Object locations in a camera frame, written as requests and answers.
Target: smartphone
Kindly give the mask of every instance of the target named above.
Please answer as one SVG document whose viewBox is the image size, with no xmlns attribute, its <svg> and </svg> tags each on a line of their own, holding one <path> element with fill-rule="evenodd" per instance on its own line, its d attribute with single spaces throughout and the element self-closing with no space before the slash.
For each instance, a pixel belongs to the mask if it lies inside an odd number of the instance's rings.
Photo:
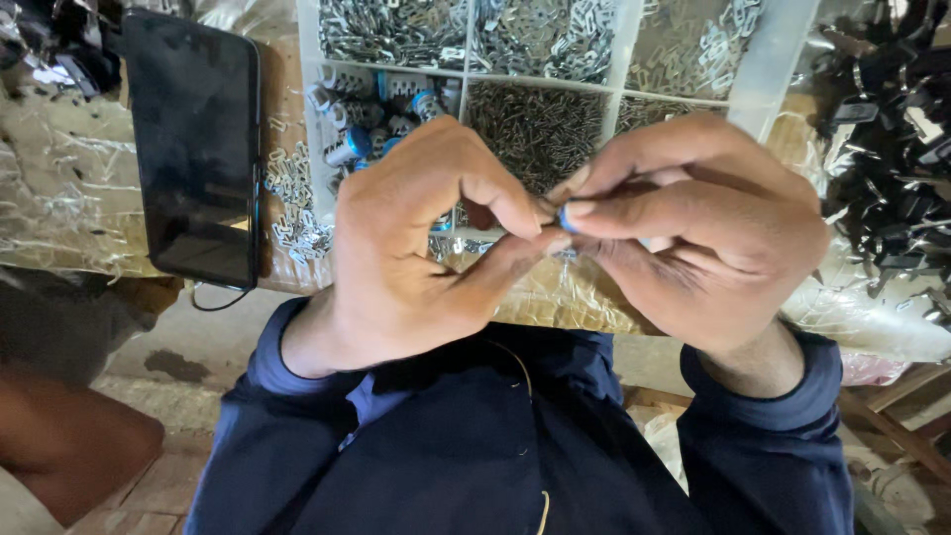
<svg viewBox="0 0 951 535">
<path fill-rule="evenodd" d="M 173 275 L 258 282 L 261 69 L 240 35 L 147 10 L 122 23 L 148 257 Z"/>
</svg>

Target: small blue part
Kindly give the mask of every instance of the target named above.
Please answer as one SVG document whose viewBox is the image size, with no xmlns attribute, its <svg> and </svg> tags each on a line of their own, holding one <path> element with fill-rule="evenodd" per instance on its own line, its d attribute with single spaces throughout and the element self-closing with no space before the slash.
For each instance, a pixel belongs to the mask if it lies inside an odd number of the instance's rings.
<svg viewBox="0 0 951 535">
<path fill-rule="evenodd" d="M 377 71 L 377 94 L 379 95 L 379 100 L 384 102 L 389 100 L 386 96 L 386 71 L 385 70 Z"/>
<path fill-rule="evenodd" d="M 370 141 L 370 134 L 360 127 L 352 127 L 347 130 L 347 146 L 358 158 L 362 158 L 373 152 L 373 142 Z"/>
<path fill-rule="evenodd" d="M 578 233 L 578 229 L 572 227 L 572 224 L 568 222 L 568 218 L 565 216 L 565 207 L 567 204 L 558 209 L 558 221 L 561 223 L 561 227 L 567 230 L 568 232 Z"/>
<path fill-rule="evenodd" d="M 397 143 L 399 143 L 402 140 L 403 138 L 401 137 L 391 137 L 390 139 L 386 140 L 386 143 L 383 144 L 383 156 L 386 156 L 386 154 L 390 150 L 393 150 L 393 147 L 395 147 Z"/>
<path fill-rule="evenodd" d="M 413 101 L 410 102 L 410 109 L 416 109 L 416 104 L 419 102 L 422 97 L 427 95 L 435 95 L 430 89 L 420 92 L 417 96 L 413 97 Z"/>
</svg>

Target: concrete floor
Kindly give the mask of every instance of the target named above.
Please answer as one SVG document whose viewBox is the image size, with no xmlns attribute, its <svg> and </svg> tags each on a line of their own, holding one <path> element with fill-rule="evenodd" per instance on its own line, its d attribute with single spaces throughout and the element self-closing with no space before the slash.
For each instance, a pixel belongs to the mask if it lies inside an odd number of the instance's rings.
<svg viewBox="0 0 951 535">
<path fill-rule="evenodd" d="M 198 300 L 206 307 L 236 295 L 218 287 L 198 289 Z M 256 289 L 231 308 L 201 312 L 183 291 L 152 331 L 112 354 L 107 373 L 93 387 L 159 418 L 170 434 L 210 433 L 218 396 L 244 372 L 274 309 L 293 297 Z M 666 337 L 615 336 L 614 370 L 624 385 L 691 395 L 680 376 L 680 346 Z"/>
</svg>

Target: person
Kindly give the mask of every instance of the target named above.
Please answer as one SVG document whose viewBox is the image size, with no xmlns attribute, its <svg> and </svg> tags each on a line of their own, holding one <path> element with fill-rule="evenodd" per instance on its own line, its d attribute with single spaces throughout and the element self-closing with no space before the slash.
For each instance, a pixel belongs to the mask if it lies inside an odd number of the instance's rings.
<svg viewBox="0 0 951 535">
<path fill-rule="evenodd" d="M 108 281 L 0 267 L 4 535 L 61 535 L 162 452 L 158 420 L 88 386 L 112 350 L 155 324 L 178 288 Z"/>
<path fill-rule="evenodd" d="M 427 234 L 460 196 L 511 234 L 458 273 Z M 550 198 L 561 228 L 451 118 L 343 181 L 336 283 L 264 328 L 185 532 L 851 532 L 838 349 L 777 320 L 827 246 L 809 183 L 694 115 L 614 138 Z M 489 323 L 571 244 L 685 343 L 689 496 L 621 405 L 609 335 Z"/>
</svg>

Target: divider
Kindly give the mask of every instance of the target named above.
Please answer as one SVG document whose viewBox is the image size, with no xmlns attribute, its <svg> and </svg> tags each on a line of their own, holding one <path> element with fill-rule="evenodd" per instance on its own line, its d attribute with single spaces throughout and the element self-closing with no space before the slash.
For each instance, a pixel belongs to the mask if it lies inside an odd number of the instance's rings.
<svg viewBox="0 0 951 535">
<path fill-rule="evenodd" d="M 614 136 L 620 111 L 621 99 L 637 97 L 646 100 L 660 100 L 682 102 L 706 107 L 730 107 L 728 118 L 741 124 L 761 142 L 766 140 L 768 128 L 776 117 L 780 104 L 786 94 L 789 75 L 781 79 L 765 80 L 756 73 L 762 69 L 764 63 L 772 62 L 767 72 L 788 72 L 791 74 L 799 55 L 799 50 L 805 41 L 805 33 L 814 16 L 819 0 L 801 0 L 788 2 L 784 0 L 763 0 L 767 7 L 764 24 L 754 35 L 750 43 L 750 52 L 741 61 L 737 72 L 737 83 L 731 92 L 728 102 L 693 99 L 649 93 L 625 89 L 628 69 L 631 63 L 634 45 L 643 11 L 643 0 L 617 0 L 620 4 L 617 12 L 616 32 L 611 45 L 611 62 L 605 85 L 596 85 L 587 82 L 574 82 L 554 78 L 536 76 L 508 76 L 504 74 L 470 72 L 470 57 L 476 33 L 475 1 L 469 0 L 468 20 L 466 21 L 465 58 L 462 70 L 450 69 L 417 69 L 384 64 L 366 64 L 354 61 L 340 61 L 326 59 L 320 46 L 320 1 L 297 0 L 298 19 L 301 36 L 301 71 L 303 83 L 308 86 L 317 80 L 317 68 L 321 64 L 337 64 L 366 67 L 368 69 L 382 69 L 397 72 L 415 72 L 428 76 L 443 76 L 460 78 L 462 80 L 462 95 L 460 98 L 459 120 L 465 122 L 468 105 L 469 86 L 473 81 L 505 83 L 515 82 L 529 86 L 570 89 L 575 91 L 598 91 L 609 93 L 605 116 L 602 121 L 600 143 L 607 143 Z M 754 60 L 747 61 L 751 54 Z M 335 168 L 330 168 L 322 162 L 320 155 L 324 145 L 323 139 L 336 134 L 336 131 L 327 122 L 322 121 L 315 110 L 305 105 L 305 122 L 307 126 L 307 142 L 310 146 L 311 177 L 313 180 L 314 211 L 317 220 L 322 224 L 333 224 L 336 199 L 327 188 L 330 179 L 337 174 Z M 480 231 L 475 228 L 456 227 L 456 209 L 453 208 L 453 227 L 450 230 L 436 234 L 455 235 L 467 239 L 492 241 L 501 236 L 501 231 Z"/>
</svg>

